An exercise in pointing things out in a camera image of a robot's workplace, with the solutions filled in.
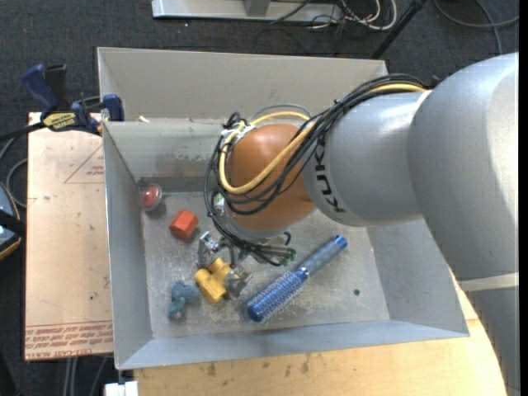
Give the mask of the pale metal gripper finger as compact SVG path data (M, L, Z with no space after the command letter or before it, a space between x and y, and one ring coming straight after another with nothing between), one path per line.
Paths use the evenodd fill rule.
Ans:
M225 288L231 299L238 298L248 282L252 279L252 273L244 269L242 266L236 266L231 269L225 277Z
M210 232L200 236L198 247L198 267L208 268L218 258L219 244L212 239Z

